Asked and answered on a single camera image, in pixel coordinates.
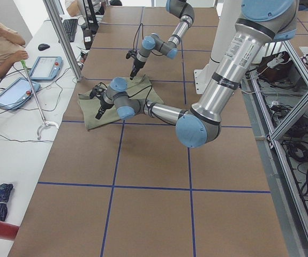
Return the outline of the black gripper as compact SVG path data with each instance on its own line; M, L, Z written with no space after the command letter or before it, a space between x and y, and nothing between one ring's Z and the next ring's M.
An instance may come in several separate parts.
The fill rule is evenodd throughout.
M133 69L130 73L130 80L133 80L134 77L137 75L138 71L140 69L142 69L145 65L145 62L139 60L138 58L134 58L134 62L133 62Z
M112 101L112 99L110 99L107 96L101 96L100 97L100 108L95 116L95 118L97 120L100 120L102 118L102 116L104 115L104 113L106 112L106 110L111 109L114 106L114 103Z

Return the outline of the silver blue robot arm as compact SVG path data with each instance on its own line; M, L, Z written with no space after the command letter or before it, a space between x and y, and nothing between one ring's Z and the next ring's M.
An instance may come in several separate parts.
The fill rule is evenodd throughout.
M139 50L130 50L126 58L133 58L133 67L130 73L132 80L137 73L145 66L150 54L156 50L160 54L174 59L178 52L178 46L182 37L194 22L194 9L187 1L166 1L166 11L179 19L171 36L163 40L157 33L145 36L142 40Z
M206 87L198 102L182 110L132 99L126 80L117 77L106 89L91 94L100 100L96 119L115 108L122 120L146 114L173 124L179 141L189 148L215 140L221 132L221 112L261 47L295 36L298 8L298 1L225 1L217 28L221 59L214 71L206 71Z

